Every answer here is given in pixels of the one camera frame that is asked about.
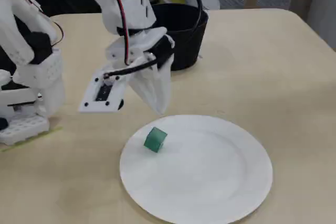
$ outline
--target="black container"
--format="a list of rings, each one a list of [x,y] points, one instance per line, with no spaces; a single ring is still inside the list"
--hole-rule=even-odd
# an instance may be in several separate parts
[[[208,15],[202,11],[201,20],[192,38],[193,27],[198,18],[198,10],[194,6],[184,4],[153,5],[156,15],[155,27],[164,26],[167,34],[175,41],[175,55],[172,70],[181,70],[196,63],[201,48]]]

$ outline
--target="paper plate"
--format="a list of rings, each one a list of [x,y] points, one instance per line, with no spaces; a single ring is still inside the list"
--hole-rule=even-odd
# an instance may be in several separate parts
[[[153,127],[166,132],[162,149],[143,146]],[[237,221],[265,200],[272,164],[263,146],[219,118],[176,115],[138,130],[120,159],[126,191],[144,210],[176,224]]]

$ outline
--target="white robot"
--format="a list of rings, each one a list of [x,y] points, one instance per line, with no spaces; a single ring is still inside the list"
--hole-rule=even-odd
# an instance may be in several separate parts
[[[149,0],[95,1],[106,29],[122,37],[106,49],[109,61],[94,73],[79,111],[118,111],[129,84],[163,113],[170,99],[174,41],[166,28],[151,28],[156,18]],[[14,15],[30,34],[21,35]],[[13,145],[49,130],[48,118],[65,99],[56,40],[52,22],[34,0],[0,0],[0,46],[16,65],[14,73],[0,70],[0,142]]]

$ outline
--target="green block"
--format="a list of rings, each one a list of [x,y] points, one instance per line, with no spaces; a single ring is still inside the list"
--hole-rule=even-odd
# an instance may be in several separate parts
[[[161,131],[160,129],[154,127],[151,132],[146,137],[146,141],[144,146],[148,149],[152,150],[153,152],[159,152],[159,150],[163,146],[163,141],[167,137],[167,133]]]

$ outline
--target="beige table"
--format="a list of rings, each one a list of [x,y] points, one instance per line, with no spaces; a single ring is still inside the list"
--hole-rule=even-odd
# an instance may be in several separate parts
[[[0,153],[0,223],[163,223],[140,209],[119,179],[127,139],[158,118],[133,91],[116,114],[79,114],[91,74],[115,39],[100,15],[55,17],[65,30],[67,102],[62,130]],[[335,223],[336,54],[283,10],[210,12],[201,59],[173,75],[166,115],[230,120],[258,138],[274,185],[248,224]]]

